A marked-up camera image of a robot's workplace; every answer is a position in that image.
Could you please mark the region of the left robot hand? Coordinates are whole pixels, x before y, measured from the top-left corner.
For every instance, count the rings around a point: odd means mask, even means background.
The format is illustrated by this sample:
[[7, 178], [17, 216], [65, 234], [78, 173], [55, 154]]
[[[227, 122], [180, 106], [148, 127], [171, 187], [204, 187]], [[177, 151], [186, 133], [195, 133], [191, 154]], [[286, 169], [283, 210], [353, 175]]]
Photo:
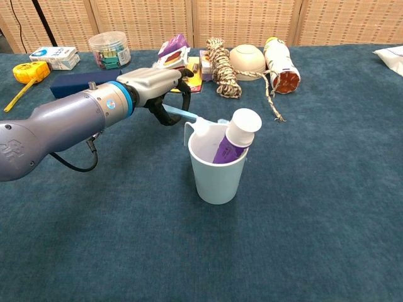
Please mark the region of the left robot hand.
[[162, 102], [165, 95], [173, 88], [179, 89], [182, 93], [182, 109], [189, 110], [191, 89], [183, 80], [185, 77], [193, 77], [194, 73], [187, 69], [158, 69], [144, 67], [127, 72], [117, 77], [120, 83], [131, 97], [133, 113], [137, 107], [147, 108], [164, 126], [175, 125], [181, 117], [169, 115], [164, 109]]

